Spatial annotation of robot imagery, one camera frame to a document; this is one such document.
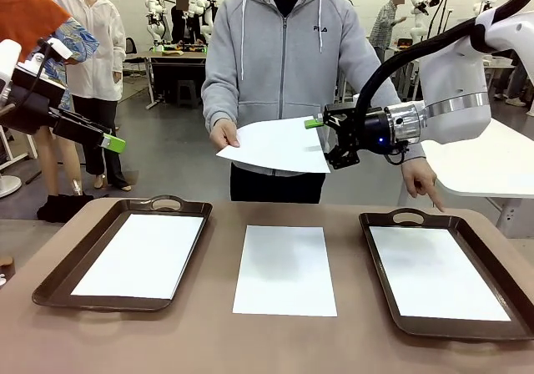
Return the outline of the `person's left hand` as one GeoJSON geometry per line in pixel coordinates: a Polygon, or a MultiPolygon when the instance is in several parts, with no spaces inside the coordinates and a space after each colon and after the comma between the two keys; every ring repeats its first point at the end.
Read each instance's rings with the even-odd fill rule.
{"type": "Polygon", "coordinates": [[[412,198],[428,196],[440,212],[445,211],[441,195],[436,188],[437,175],[426,159],[416,158],[404,162],[401,165],[401,173],[407,192],[412,198]]]}

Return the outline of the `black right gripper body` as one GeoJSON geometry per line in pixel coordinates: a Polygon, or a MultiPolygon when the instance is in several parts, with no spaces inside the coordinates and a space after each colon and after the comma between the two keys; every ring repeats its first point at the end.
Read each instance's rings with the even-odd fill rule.
{"type": "Polygon", "coordinates": [[[386,112],[371,107],[366,112],[363,125],[356,125],[355,151],[367,150],[374,154],[390,153],[390,124],[386,112]]]}

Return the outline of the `person's right hand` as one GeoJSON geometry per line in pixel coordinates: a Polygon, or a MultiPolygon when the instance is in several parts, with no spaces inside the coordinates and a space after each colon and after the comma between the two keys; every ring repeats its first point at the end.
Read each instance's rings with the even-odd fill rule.
{"type": "Polygon", "coordinates": [[[211,129],[209,138],[217,151],[227,146],[239,147],[237,127],[230,119],[219,119],[211,129]]]}

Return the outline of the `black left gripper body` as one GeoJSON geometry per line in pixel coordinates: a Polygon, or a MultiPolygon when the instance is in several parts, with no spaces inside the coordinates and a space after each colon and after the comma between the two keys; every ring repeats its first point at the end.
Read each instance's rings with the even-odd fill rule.
{"type": "Polygon", "coordinates": [[[15,108],[1,117],[3,127],[30,135],[41,127],[55,128],[66,88],[51,79],[40,78],[30,91],[35,79],[25,68],[14,69],[8,103],[15,104],[15,108]]]}

